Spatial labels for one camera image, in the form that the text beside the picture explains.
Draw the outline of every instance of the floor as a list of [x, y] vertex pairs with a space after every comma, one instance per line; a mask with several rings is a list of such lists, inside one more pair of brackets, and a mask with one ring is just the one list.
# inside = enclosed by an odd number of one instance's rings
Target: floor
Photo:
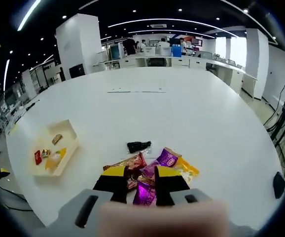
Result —
[[[254, 99], [253, 100], [243, 90], [241, 91], [240, 96], [251, 107], [251, 109], [255, 112], [255, 114], [257, 115], [257, 117], [260, 119], [262, 123], [264, 123], [273, 114], [273, 109], [267, 104], [267, 102], [264, 99], [262, 100]], [[272, 124], [275, 123], [275, 121], [276, 121], [276, 116], [274, 116], [274, 118], [271, 121], [269, 121], [267, 126], [271, 126]], [[12, 172], [12, 167], [11, 167], [9, 157], [8, 157], [6, 139], [5, 139], [4, 134], [0, 138], [0, 151], [1, 151], [0, 167], [3, 167], [4, 169], [7, 169], [11, 172], [11, 174], [8, 177], [0, 180], [0, 185], [3, 188], [8, 189], [14, 193], [22, 194], [21, 189], [19, 188], [17, 181], [15, 179], [15, 176]]]

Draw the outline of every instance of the ceiling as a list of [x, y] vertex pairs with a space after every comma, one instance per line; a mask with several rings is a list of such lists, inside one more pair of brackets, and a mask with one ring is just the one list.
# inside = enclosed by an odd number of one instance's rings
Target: ceiling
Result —
[[[18, 25], [34, 1], [35, 0], [0, 1], [1, 87], [3, 86], [5, 64], [8, 59], [10, 59], [10, 64], [7, 72], [6, 88], [20, 80], [22, 71], [42, 63], [50, 55], [54, 54], [55, 60], [59, 62], [58, 50], [55, 46], [56, 28], [77, 13], [98, 16], [101, 38], [108, 36], [112, 36], [111, 39], [126, 37], [128, 36], [128, 32], [149, 30], [150, 27], [147, 25], [156, 23], [167, 24], [170, 29], [174, 28], [176, 30], [198, 33], [204, 33], [213, 29], [194, 23], [166, 20], [144, 21], [112, 28], [108, 27], [125, 21], [145, 18], [192, 20], [219, 28], [246, 26], [259, 28], [266, 34], [264, 29], [248, 16], [221, 0], [184, 0], [173, 1], [172, 3], [168, 3], [164, 0], [97, 0], [81, 10], [79, 10], [79, 8], [91, 2], [91, 0], [41, 0], [22, 31], [18, 32]], [[259, 21], [273, 36], [276, 35], [277, 32], [268, 23], [268, 19], [271, 16], [268, 9], [275, 12], [276, 16], [284, 22], [285, 25], [285, 17], [280, 11], [281, 7], [273, 6], [274, 3], [269, 0], [262, 1], [262, 5], [252, 0], [230, 0], [229, 2], [232, 2], [240, 9], [249, 9], [249, 14]], [[227, 33], [221, 33], [218, 36], [226, 35]]]

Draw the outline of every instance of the yellow snack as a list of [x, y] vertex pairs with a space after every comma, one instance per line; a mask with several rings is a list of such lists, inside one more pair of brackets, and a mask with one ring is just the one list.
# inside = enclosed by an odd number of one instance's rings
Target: yellow snack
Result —
[[184, 180], [189, 184], [194, 176], [197, 176], [200, 171], [191, 166], [186, 160], [182, 157], [179, 157], [175, 166], [173, 167], [179, 172], [179, 174], [184, 178]]
[[54, 172], [54, 170], [59, 165], [60, 161], [64, 158], [67, 152], [66, 148], [63, 148], [59, 151], [56, 151], [50, 157], [47, 158], [45, 169], [49, 169], [50, 172]]

